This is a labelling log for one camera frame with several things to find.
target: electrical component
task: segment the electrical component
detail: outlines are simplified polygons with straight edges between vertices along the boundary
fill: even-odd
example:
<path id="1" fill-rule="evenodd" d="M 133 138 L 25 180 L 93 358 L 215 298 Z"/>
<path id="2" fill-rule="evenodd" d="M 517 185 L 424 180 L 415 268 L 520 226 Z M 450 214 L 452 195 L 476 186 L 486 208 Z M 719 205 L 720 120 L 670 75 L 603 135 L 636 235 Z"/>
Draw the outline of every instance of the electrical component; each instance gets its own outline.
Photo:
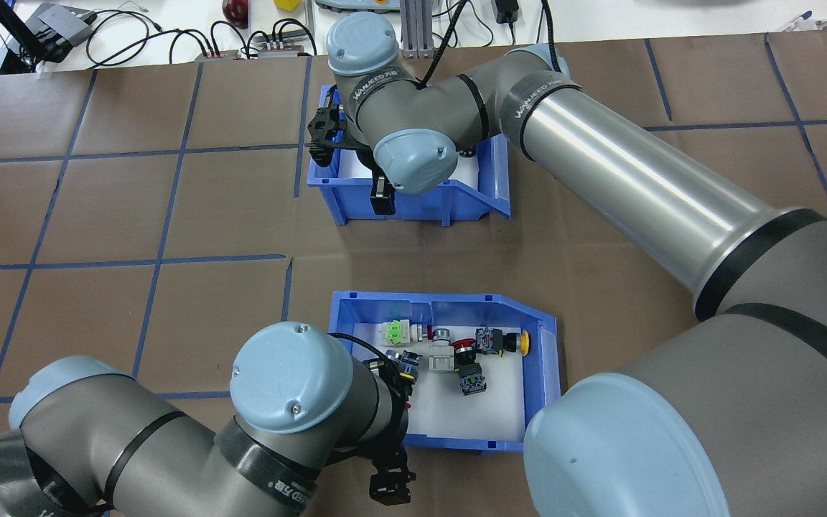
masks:
<path id="1" fill-rule="evenodd" d="M 455 372 L 455 349 L 447 328 L 433 329 L 433 344 L 429 347 L 429 369 L 432 372 Z"/>
<path id="2" fill-rule="evenodd" d="M 493 0 L 493 16 L 496 18 L 496 23 L 505 25 L 507 23 L 515 23 L 519 19 L 519 2 L 518 0 Z"/>
<path id="3" fill-rule="evenodd" d="M 411 324 L 410 320 L 388 321 L 379 324 L 377 331 L 386 343 L 385 346 L 400 347 L 429 340 L 428 327 L 418 323 Z"/>
<path id="4" fill-rule="evenodd" d="M 520 351 L 522 355 L 528 355 L 529 340 L 528 332 L 510 332 L 503 334 L 499 328 L 478 328 L 474 333 L 475 347 L 483 355 L 496 354 L 503 356 L 503 351 L 515 353 Z"/>
<path id="5" fill-rule="evenodd" d="M 455 371 L 459 374 L 459 387 L 462 395 L 469 396 L 487 390 L 487 379 L 483 369 L 477 363 L 474 350 L 475 340 L 458 340 L 452 343 L 455 349 Z"/>

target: cable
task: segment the cable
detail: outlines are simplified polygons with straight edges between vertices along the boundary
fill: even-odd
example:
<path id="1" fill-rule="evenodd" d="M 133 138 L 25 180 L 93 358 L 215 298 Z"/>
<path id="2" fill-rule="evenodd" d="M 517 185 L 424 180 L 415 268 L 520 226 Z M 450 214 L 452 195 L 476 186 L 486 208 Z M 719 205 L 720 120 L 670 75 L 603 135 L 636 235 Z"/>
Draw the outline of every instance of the cable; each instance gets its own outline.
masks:
<path id="1" fill-rule="evenodd" d="M 210 39 L 212 39 L 212 49 L 216 51 L 217 56 L 220 55 L 220 53 L 219 53 L 219 44 L 216 43 L 215 32 L 216 32 L 216 27 L 219 27 L 220 25 L 226 25 L 228 27 L 232 27 L 232 30 L 234 30 L 234 32 L 238 36 L 238 39 L 242 40 L 242 47 L 240 47 L 240 48 L 247 49 L 247 42 L 244 40 L 244 36 L 240 35 L 240 30 L 238 30 L 238 27 L 233 26 L 231 23 L 229 23 L 225 20 L 216 20 L 212 23 L 212 25 L 210 25 Z"/>
<path id="2" fill-rule="evenodd" d="M 535 43 L 541 43 L 541 27 L 544 27 L 544 9 L 541 10 L 540 19 L 538 19 L 538 33 L 535 35 Z"/>
<path id="3" fill-rule="evenodd" d="M 143 13 L 148 13 L 149 12 L 148 9 L 145 9 L 145 7 L 140 6 L 140 4 L 137 4 L 132 0 L 127 0 L 126 2 L 124 2 L 122 4 L 119 4 L 119 6 L 117 6 L 117 9 L 123 9 L 123 6 L 125 6 L 126 4 L 133 4 L 136 7 L 136 9 L 140 10 Z"/>
<path id="4" fill-rule="evenodd" d="M 541 0 L 541 10 L 545 19 L 548 20 L 548 50 L 551 52 L 551 67 L 554 72 L 562 73 L 561 63 L 557 60 L 557 50 L 554 49 L 554 17 L 551 16 L 551 5 L 548 0 Z"/>
<path id="5" fill-rule="evenodd" d="M 157 30 L 158 32 L 162 31 L 162 26 L 158 25 L 158 23 L 156 23 L 155 20 L 151 19 L 151 17 L 145 16 L 145 14 L 137 13 L 135 11 L 124 11 L 124 10 L 121 10 L 121 9 L 101 9 L 101 10 L 96 10 L 95 13 L 98 13 L 98 14 L 112 13 L 112 14 L 110 16 L 106 17 L 105 19 L 101 20 L 101 23 L 98 23 L 98 25 L 96 25 L 94 27 L 94 29 L 92 29 L 91 36 L 89 36 L 88 40 L 85 41 L 85 55 L 88 56 L 88 61 L 90 61 L 90 62 L 98 62 L 98 61 L 95 61 L 95 58 L 92 57 L 92 55 L 91 55 L 91 42 L 95 39 L 95 34 L 97 34 L 99 32 L 99 30 L 101 30 L 101 27 L 104 27 L 105 23 L 108 23 L 108 21 L 111 21 L 112 19 L 115 19 L 115 17 L 120 17 L 120 16 L 123 16 L 125 14 L 126 16 L 133 17 L 135 20 L 138 20 L 140 23 L 142 23 L 142 26 L 145 27 L 145 36 L 147 36 L 147 37 L 151 35 L 151 30 L 149 29 L 149 24 L 150 23 L 151 23 L 152 27 L 155 27 L 155 30 Z M 123 65 L 125 62 L 129 62 L 132 59 L 134 59 L 135 56 L 140 55 L 140 53 L 142 53 L 142 50 L 145 50 L 145 42 L 142 42 L 141 46 L 134 53 L 132 53 L 132 55 L 129 55 L 123 61 L 108 62 L 109 60 L 104 60 L 104 62 L 102 62 L 101 66 Z"/>
<path id="6" fill-rule="evenodd" d="M 472 2 L 472 0 L 462 0 L 462 2 L 464 2 L 466 4 L 470 4 L 470 6 L 472 7 L 472 12 L 474 13 L 474 17 L 475 17 L 475 19 L 477 19 L 477 22 L 480 23 L 480 25 L 482 25 L 487 30 L 487 32 L 490 33 L 490 41 L 486 42 L 486 43 L 484 43 L 480 46 L 482 46 L 482 47 L 491 46 L 493 44 L 493 29 L 491 29 L 490 26 L 488 26 L 486 23 L 484 23 L 483 20 L 480 19 L 479 16 L 477 16 L 477 7 L 474 6 L 474 2 Z"/>
<path id="7" fill-rule="evenodd" d="M 194 39 L 197 40 L 197 44 L 200 43 L 200 39 L 198 39 L 193 34 L 190 34 L 190 32 L 188 32 L 188 30 L 177 30 L 177 36 L 174 36 L 174 39 L 171 40 L 171 46 L 168 47 L 168 65 L 173 65 L 174 64 L 174 44 L 177 43 L 177 40 L 181 36 L 191 36 L 191 38 L 194 38 Z M 206 50 L 203 49 L 202 44 L 200 44 L 200 50 L 201 50 L 201 52 L 203 52 L 203 57 L 206 57 Z"/>
<path id="8" fill-rule="evenodd" d="M 88 69 L 92 70 L 92 69 L 98 68 L 98 66 L 104 65 L 105 62 L 111 61 L 112 59 L 116 58 L 117 56 L 122 55 L 122 53 L 127 52 L 127 50 L 129 50 L 131 48 L 134 48 L 136 45 L 141 45 L 142 43 L 148 42 L 151 39 L 158 38 L 158 36 L 164 36 L 164 35 L 167 35 L 167 34 L 181 34 L 181 33 L 187 34 L 187 36 L 191 36 L 191 38 L 197 40 L 197 43 L 200 43 L 201 52 L 203 52 L 204 56 L 206 55 L 206 48 L 203 47 L 203 42 L 200 41 L 200 38 L 197 38 L 197 36 L 194 36 L 193 34 L 188 32 L 188 30 L 171 29 L 171 30 L 163 30 L 163 32 L 159 32 L 157 34 L 151 34 L 151 36 L 146 36 L 145 38 L 138 39 L 135 42 L 132 42 L 131 44 L 125 46 L 123 49 L 119 50 L 119 52 L 115 52 L 114 55 L 111 55 L 110 57 L 104 59 L 103 61 L 95 62 L 95 64 L 89 66 Z"/>
<path id="9" fill-rule="evenodd" d="M 296 19 L 279 19 L 276 20 L 276 23 L 273 23 L 273 32 L 276 32 L 276 25 L 278 25 L 279 22 L 282 22 L 282 25 L 279 26 L 279 32 L 276 33 L 276 36 L 278 36 L 280 42 L 283 40 L 283 29 L 286 29 L 286 27 L 290 25 L 295 25 L 305 31 L 305 34 L 308 35 L 309 42 L 312 43 L 312 52 L 314 52 L 314 55 L 318 55 L 318 45 L 314 43 L 314 36 L 312 36 L 311 30 L 305 27 L 305 24 Z"/>
<path id="10" fill-rule="evenodd" d="M 449 20 L 449 27 L 446 28 L 446 34 L 442 37 L 442 42 L 439 44 L 439 49 L 436 50 L 436 54 L 433 56 L 433 62 L 429 63 L 429 69 L 426 70 L 426 74 L 423 76 L 423 79 L 420 79 L 418 84 L 420 88 L 426 88 L 430 78 L 433 78 L 433 73 L 436 72 L 437 66 L 439 66 L 439 61 L 442 59 L 443 53 L 446 52 L 446 48 L 449 48 L 449 40 L 452 38 L 452 32 L 455 32 L 455 24 L 459 21 L 462 11 L 465 10 L 465 3 L 466 0 L 459 1 L 459 4 L 455 9 L 455 13 L 453 13 L 451 19 Z"/>
<path id="11" fill-rule="evenodd" d="M 394 366 L 394 361 L 391 360 L 391 359 L 388 359 L 388 356 L 385 355 L 384 353 L 382 353 L 381 350 L 373 347 L 371 344 L 366 343 L 365 341 L 361 340 L 358 337 L 351 336 L 351 334 L 344 334 L 342 332 L 331 332 L 330 336 L 338 338 L 338 340 L 347 340 L 347 341 L 350 341 L 351 343 L 358 344 L 360 347 L 370 351 L 371 353 L 374 353 L 375 356 L 378 357 L 378 359 L 381 359 L 382 361 L 384 361 L 385 365 L 388 367 L 388 370 L 390 370 L 391 373 L 394 375 L 396 385 L 393 386 L 393 387 L 395 387 L 395 388 L 401 387 L 401 373 L 398 372 L 397 366 Z"/>

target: grid line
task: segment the grid line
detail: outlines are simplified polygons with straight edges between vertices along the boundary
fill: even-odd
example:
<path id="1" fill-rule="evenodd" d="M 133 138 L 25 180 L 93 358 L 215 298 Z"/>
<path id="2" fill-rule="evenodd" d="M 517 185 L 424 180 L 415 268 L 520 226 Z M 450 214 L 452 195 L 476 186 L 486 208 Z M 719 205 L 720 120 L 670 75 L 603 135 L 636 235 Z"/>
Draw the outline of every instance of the grid line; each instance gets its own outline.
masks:
<path id="1" fill-rule="evenodd" d="M 280 321 L 287 321 L 289 319 L 289 297 L 292 292 L 292 259 L 289 259 L 289 265 L 286 266 L 286 281 L 283 284 L 283 313 L 279 318 Z"/>
<path id="2" fill-rule="evenodd" d="M 21 282 L 21 290 L 17 295 L 17 301 L 14 302 L 14 311 L 12 311 L 11 320 L 9 321 L 9 330 L 6 331 L 6 337 L 2 343 L 0 350 L 0 374 L 2 373 L 2 366 L 6 360 L 6 354 L 9 353 L 9 345 L 14 334 L 14 327 L 17 324 L 17 317 L 21 312 L 21 304 L 24 302 L 27 294 L 27 285 L 30 284 L 30 277 L 34 271 L 34 265 L 37 262 L 37 257 L 40 255 L 40 248 L 43 246 L 43 238 L 47 233 L 47 227 L 50 225 L 50 216 L 53 214 L 53 207 L 56 206 L 56 199 L 59 197 L 62 189 L 62 179 L 65 177 L 66 169 L 69 167 L 69 156 L 72 154 L 73 147 L 75 147 L 75 140 L 78 138 L 79 130 L 82 128 L 82 118 L 85 118 L 85 111 L 88 109 L 88 102 L 91 101 L 91 94 L 95 90 L 95 81 L 98 79 L 98 70 L 91 73 L 91 79 L 88 82 L 88 91 L 85 92 L 85 100 L 82 102 L 81 111 L 79 111 L 78 118 L 75 121 L 75 128 L 73 129 L 72 138 L 69 140 L 69 147 L 66 149 L 63 156 L 62 167 L 60 168 L 59 177 L 56 179 L 56 188 L 53 189 L 52 196 L 50 196 L 50 205 L 47 207 L 47 213 L 43 217 L 43 224 L 40 226 L 40 233 L 37 235 L 37 244 L 34 245 L 34 252 L 30 256 L 30 263 L 27 266 L 27 272 L 24 275 L 24 281 Z"/>
<path id="3" fill-rule="evenodd" d="M 768 59 L 771 61 L 771 68 L 774 70 L 774 75 L 777 76 L 780 89 L 784 92 L 784 98 L 787 98 L 787 104 L 790 105 L 793 120 L 795 121 L 795 125 L 797 125 L 797 129 L 800 130 L 800 136 L 803 139 L 803 144 L 806 146 L 806 151 L 810 154 L 810 157 L 813 158 L 813 164 L 818 175 L 818 182 L 821 183 L 821 187 L 825 190 L 825 195 L 827 196 L 827 179 L 825 179 L 825 173 L 823 168 L 821 168 L 821 163 L 818 161 L 815 151 L 813 151 L 813 144 L 810 143 L 810 137 L 806 134 L 806 127 L 804 127 L 803 121 L 800 118 L 800 111 L 797 110 L 797 104 L 795 104 L 793 97 L 790 95 L 790 89 L 787 88 L 787 82 L 784 81 L 784 75 L 780 72 L 780 67 L 777 66 L 777 59 L 774 57 L 774 50 L 771 48 L 771 40 L 767 32 L 765 32 L 765 52 L 767 52 Z"/>
<path id="4" fill-rule="evenodd" d="M 164 212 L 164 226 L 162 238 L 158 242 L 158 256 L 155 258 L 155 270 L 151 274 L 151 286 L 149 297 L 145 302 L 145 313 L 142 315 L 142 330 L 139 335 L 139 343 L 136 345 L 136 355 L 132 363 L 132 376 L 139 376 L 139 367 L 142 362 L 142 353 L 145 350 L 145 336 L 149 331 L 151 320 L 151 308 L 155 301 L 155 292 L 158 291 L 158 277 L 162 272 L 162 261 L 164 258 L 164 246 L 168 241 L 168 230 L 171 228 L 171 214 L 174 212 L 174 198 L 177 196 L 177 185 L 181 179 L 181 167 L 184 164 L 184 156 L 187 154 L 187 140 L 190 138 L 190 127 L 193 125 L 193 113 L 197 107 L 197 95 L 200 94 L 200 81 L 203 79 L 203 63 L 197 66 L 197 77 L 194 79 L 193 95 L 190 97 L 190 108 L 187 111 L 187 123 L 184 125 L 184 135 L 181 137 L 181 147 L 177 152 L 177 166 L 174 168 L 174 181 L 171 183 L 171 194 L 168 196 L 168 208 Z"/>
<path id="5" fill-rule="evenodd" d="M 196 149 L 185 149 L 184 154 L 204 153 L 233 153 L 236 151 L 266 151 L 273 149 L 295 149 L 298 144 L 269 144 L 269 145 L 232 145 L 228 147 L 198 147 Z M 102 154 L 73 154 L 68 159 L 76 160 L 98 160 L 101 158 L 129 158 L 129 157 L 167 157 L 171 154 L 181 154 L 180 149 L 163 149 L 160 151 L 130 151 L 128 153 L 102 153 Z M 65 157 L 17 157 L 0 158 L 0 164 L 20 164 L 27 162 L 56 162 L 66 159 Z"/>
<path id="6" fill-rule="evenodd" d="M 281 253 L 266 253 L 260 255 L 219 255 L 219 256 L 182 256 L 181 258 L 163 258 L 164 264 L 198 264 L 203 262 L 244 262 L 244 261 L 279 261 L 286 256 Z M 154 266 L 155 259 L 142 261 L 95 261 L 95 262 L 62 262 L 55 264 L 0 264 L 0 271 L 20 271 L 20 269 L 94 269 L 94 268 L 122 268 L 128 266 Z"/>
<path id="7" fill-rule="evenodd" d="M 295 183 L 292 185 L 292 197 L 299 196 L 299 190 L 302 188 L 302 155 L 305 150 L 305 124 L 308 122 L 308 90 L 309 84 L 312 82 L 312 59 L 305 58 L 305 86 L 302 86 L 302 114 L 299 119 L 299 149 L 296 152 L 296 177 Z"/>
<path id="8" fill-rule="evenodd" d="M 656 76 L 656 85 L 659 88 L 659 95 L 663 98 L 663 107 L 665 108 L 665 115 L 672 121 L 672 105 L 669 104 L 669 95 L 666 95 L 665 85 L 663 84 L 663 75 L 659 72 L 659 65 L 656 63 L 656 54 L 653 53 L 653 46 L 650 44 L 650 39 L 644 39 L 643 44 L 646 45 L 647 56 L 650 56 L 650 65 L 653 66 L 653 75 Z"/>
<path id="9" fill-rule="evenodd" d="M 798 125 L 804 126 L 818 126 L 827 125 L 827 118 L 817 121 L 774 121 L 774 122 L 729 122 L 728 124 L 686 124 L 686 125 L 668 125 L 668 126 L 644 126 L 646 131 L 698 131 L 711 129 L 741 129 L 741 128 L 768 128 L 768 127 L 795 127 Z M 230 147 L 200 147 L 196 149 L 184 150 L 184 154 L 206 154 L 206 153 L 234 153 L 238 151 L 268 151 L 277 149 L 298 149 L 299 150 L 299 169 L 301 169 L 302 151 L 304 151 L 304 135 L 302 135 L 301 144 L 269 144 L 269 145 L 247 145 L 244 147 L 230 146 Z M 74 154 L 69 157 L 69 161 L 78 160 L 97 160 L 101 158 L 132 158 L 132 157 L 166 157 L 171 154 L 180 154 L 180 150 L 165 149 L 161 151 L 131 151 L 129 153 L 105 153 L 105 154 Z M 0 158 L 0 164 L 22 164 L 33 162 L 58 162 L 65 160 L 65 157 L 15 157 L 15 158 Z M 299 170 L 299 182 L 302 180 L 302 171 Z"/>

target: black band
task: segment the black band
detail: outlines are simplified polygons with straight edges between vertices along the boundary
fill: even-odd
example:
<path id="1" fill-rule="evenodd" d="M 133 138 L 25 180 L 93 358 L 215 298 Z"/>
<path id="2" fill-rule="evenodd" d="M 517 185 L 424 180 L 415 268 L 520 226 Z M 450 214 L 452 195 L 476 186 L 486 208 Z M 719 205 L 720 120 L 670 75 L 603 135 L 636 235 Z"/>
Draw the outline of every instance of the black band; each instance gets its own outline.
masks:
<path id="1" fill-rule="evenodd" d="M 104 494 L 102 497 L 105 501 L 113 505 L 114 490 L 117 488 L 117 481 L 121 478 L 123 469 L 126 468 L 129 460 L 132 459 L 132 456 L 136 454 L 136 451 L 138 451 L 142 444 L 145 444 L 145 441 L 158 431 L 158 429 L 161 429 L 171 420 L 181 418 L 181 416 L 186 416 L 186 414 L 184 414 L 183 411 L 172 411 L 163 416 L 159 416 L 159 418 L 155 419 L 151 424 L 145 426 L 142 431 L 136 435 L 136 438 L 132 439 L 132 442 L 129 442 L 129 445 L 123 449 L 121 457 L 117 458 L 117 462 L 114 462 L 114 467 L 111 467 L 111 473 L 108 474 L 108 480 L 104 483 Z"/>
<path id="2" fill-rule="evenodd" d="M 695 303 L 695 316 L 698 320 L 705 321 L 714 317 L 723 298 L 736 284 L 736 281 L 769 249 L 774 248 L 777 243 L 788 238 L 792 233 L 822 220 L 826 219 L 812 210 L 802 208 L 765 223 L 764 226 L 752 232 L 752 235 L 747 236 L 719 263 L 704 284 L 704 288 L 701 289 L 698 301 Z"/>
<path id="3" fill-rule="evenodd" d="M 490 136 L 490 117 L 487 115 L 487 105 L 483 102 L 483 98 L 480 97 L 480 90 L 468 75 L 460 73 L 456 75 L 456 78 L 462 79 L 462 82 L 468 86 L 469 91 L 472 92 L 474 103 L 477 104 L 477 112 L 480 115 L 480 141 L 487 140 L 487 137 Z"/>
<path id="4" fill-rule="evenodd" d="M 525 150 L 525 125 L 541 101 L 564 88 L 581 89 L 563 73 L 539 71 L 519 80 L 503 97 L 496 114 L 500 131 L 512 145 L 518 141 L 519 151 L 529 160 L 534 161 L 534 158 Z"/>
<path id="5" fill-rule="evenodd" d="M 414 85 L 416 84 L 416 81 L 414 81 L 410 73 L 400 68 L 400 66 L 386 66 L 369 75 L 365 75 L 364 78 L 358 80 L 351 91 L 340 92 L 340 102 L 345 108 L 344 114 L 347 115 L 347 118 L 351 121 L 358 120 L 357 113 L 359 109 L 362 108 L 363 103 L 374 94 L 374 92 L 398 81 L 407 81 Z"/>
<path id="6" fill-rule="evenodd" d="M 725 314 L 748 315 L 790 332 L 827 359 L 827 327 L 813 318 L 770 304 L 738 304 Z"/>
<path id="7" fill-rule="evenodd" d="M 20 429 L 0 435 L 0 503 L 13 517 L 93 517 L 78 492 L 34 454 Z"/>
<path id="8" fill-rule="evenodd" d="M 319 471 L 300 465 L 253 441 L 234 419 L 216 435 L 216 447 L 243 478 L 283 506 L 305 511 L 312 500 Z"/>

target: black device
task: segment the black device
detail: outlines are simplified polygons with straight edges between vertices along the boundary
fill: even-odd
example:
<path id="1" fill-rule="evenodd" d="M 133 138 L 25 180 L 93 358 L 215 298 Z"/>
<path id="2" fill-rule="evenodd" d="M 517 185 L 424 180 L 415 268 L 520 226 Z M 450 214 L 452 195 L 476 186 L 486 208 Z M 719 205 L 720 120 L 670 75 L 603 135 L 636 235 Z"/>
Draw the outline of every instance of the black device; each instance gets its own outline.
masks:
<path id="1" fill-rule="evenodd" d="M 62 62 L 69 50 L 91 36 L 91 23 L 97 16 L 87 9 L 40 4 L 25 23 L 0 0 L 0 22 L 12 35 L 6 46 L 14 55 L 32 62 Z"/>
<path id="2" fill-rule="evenodd" d="M 515 23 L 519 19 L 519 2 L 518 0 L 492 0 L 493 16 L 496 17 L 496 23 L 505 25 L 507 23 Z"/>

